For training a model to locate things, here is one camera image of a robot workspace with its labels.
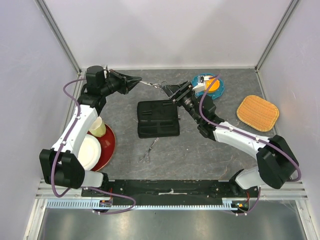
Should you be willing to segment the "pink-tinted scissors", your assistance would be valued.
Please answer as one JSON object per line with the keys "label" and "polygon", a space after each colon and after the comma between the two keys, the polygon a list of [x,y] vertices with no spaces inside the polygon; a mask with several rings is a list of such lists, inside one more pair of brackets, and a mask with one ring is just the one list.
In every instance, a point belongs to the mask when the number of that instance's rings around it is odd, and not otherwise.
{"label": "pink-tinted scissors", "polygon": [[140,80],[139,81],[141,84],[144,84],[144,85],[147,85],[147,86],[150,86],[150,87],[153,87],[153,88],[156,88],[158,90],[160,90],[161,93],[165,93],[164,91],[164,85],[160,84],[160,83],[151,83],[151,82],[147,82],[147,81],[143,81],[143,80]]}

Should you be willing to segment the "black zip tool case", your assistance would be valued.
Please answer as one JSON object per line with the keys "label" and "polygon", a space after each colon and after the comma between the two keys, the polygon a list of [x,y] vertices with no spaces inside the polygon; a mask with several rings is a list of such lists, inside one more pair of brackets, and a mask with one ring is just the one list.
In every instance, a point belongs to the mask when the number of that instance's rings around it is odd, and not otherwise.
{"label": "black zip tool case", "polygon": [[137,134],[141,139],[180,135],[178,108],[170,100],[138,102],[137,120]]}

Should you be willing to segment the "silver scissors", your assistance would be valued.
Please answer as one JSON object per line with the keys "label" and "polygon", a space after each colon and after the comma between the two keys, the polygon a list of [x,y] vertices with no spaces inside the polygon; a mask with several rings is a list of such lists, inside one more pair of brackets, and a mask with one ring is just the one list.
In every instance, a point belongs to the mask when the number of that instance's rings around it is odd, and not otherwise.
{"label": "silver scissors", "polygon": [[151,158],[150,158],[150,152],[152,151],[154,145],[159,141],[159,137],[157,137],[152,144],[149,146],[149,148],[147,149],[147,151],[140,156],[138,162],[145,162],[145,163],[150,163],[151,162]]}

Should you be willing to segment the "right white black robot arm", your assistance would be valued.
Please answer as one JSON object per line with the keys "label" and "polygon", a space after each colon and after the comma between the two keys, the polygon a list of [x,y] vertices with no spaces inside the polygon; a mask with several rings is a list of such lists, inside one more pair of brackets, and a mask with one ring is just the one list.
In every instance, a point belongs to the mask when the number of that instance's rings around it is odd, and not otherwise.
{"label": "right white black robot arm", "polygon": [[189,81],[160,88],[169,100],[189,113],[203,137],[230,145],[257,161],[256,167],[240,170],[234,175],[234,181],[229,184],[233,196],[240,197],[247,189],[260,185],[280,189],[286,182],[301,179],[299,162],[283,137],[256,135],[224,121],[216,115],[212,98],[206,93],[196,96]]}

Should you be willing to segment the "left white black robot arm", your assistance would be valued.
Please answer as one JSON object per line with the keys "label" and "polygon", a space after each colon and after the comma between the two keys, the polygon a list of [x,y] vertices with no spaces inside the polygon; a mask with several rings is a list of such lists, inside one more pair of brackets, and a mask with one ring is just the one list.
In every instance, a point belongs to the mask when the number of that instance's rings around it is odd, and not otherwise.
{"label": "left white black robot arm", "polygon": [[75,112],[69,124],[57,142],[39,154],[44,180],[59,198],[62,194],[57,192],[57,186],[67,190],[92,187],[99,197],[109,193],[110,185],[104,181],[105,176],[81,165],[79,150],[89,128],[104,108],[107,96],[115,92],[128,94],[142,78],[94,65],[87,68],[83,80],[86,83],[79,98],[70,96],[75,102]]}

